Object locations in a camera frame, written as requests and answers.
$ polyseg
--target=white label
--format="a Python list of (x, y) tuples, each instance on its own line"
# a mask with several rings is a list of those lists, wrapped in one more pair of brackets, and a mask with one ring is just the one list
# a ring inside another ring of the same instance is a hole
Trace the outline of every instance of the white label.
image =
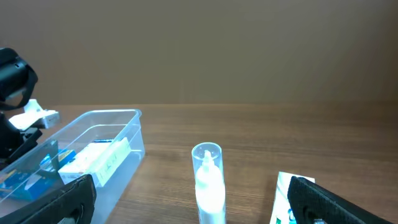
[(131, 152), (129, 141), (127, 138), (122, 139), (119, 142), (114, 143), (109, 147), (112, 151), (107, 158), (104, 158), (104, 162), (95, 170), (95, 174), (99, 180), (101, 186), (105, 186), (106, 182), (111, 178), (116, 169), (122, 164)]

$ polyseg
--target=wood grain surface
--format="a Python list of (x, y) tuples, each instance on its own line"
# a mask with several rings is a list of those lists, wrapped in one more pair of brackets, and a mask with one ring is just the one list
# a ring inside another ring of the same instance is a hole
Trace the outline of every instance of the wood grain surface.
[(54, 106), (50, 132), (108, 108), (142, 110), (146, 147), (108, 223), (198, 223), (191, 150), (205, 141), (223, 148), (227, 223), (269, 223), (278, 171), (398, 223), (398, 104)]

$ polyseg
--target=white liquid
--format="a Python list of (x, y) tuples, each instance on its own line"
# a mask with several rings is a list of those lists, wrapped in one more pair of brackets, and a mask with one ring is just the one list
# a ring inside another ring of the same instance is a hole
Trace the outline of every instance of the white liquid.
[[(217, 170), (216, 173), (220, 172), (217, 167), (214, 166), (213, 168)], [(201, 185), (197, 182), (195, 195), (197, 197), (199, 222), (201, 224), (226, 223), (225, 184), (222, 181), (214, 181), (210, 185)]]
[(219, 194), (210, 194), (196, 188), (199, 222), (201, 224), (225, 224), (225, 185), (218, 189)]

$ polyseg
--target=plastic storage bin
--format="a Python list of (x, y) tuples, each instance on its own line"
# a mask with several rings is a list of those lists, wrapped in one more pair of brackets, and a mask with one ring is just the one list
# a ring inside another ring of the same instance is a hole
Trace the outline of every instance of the plastic storage bin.
[[(89, 111), (6, 167), (0, 172), (0, 217), (64, 185), (58, 174), (62, 149), (78, 154), (89, 143), (107, 139), (111, 144), (100, 155), (101, 159), (96, 160), (104, 161), (112, 155), (113, 145), (127, 140), (130, 147), (127, 157), (103, 186), (96, 183), (91, 222), (104, 223), (144, 157), (140, 116), (140, 110)], [(95, 162), (93, 166), (101, 168), (103, 164)], [(17, 178), (7, 179), (10, 175)]]

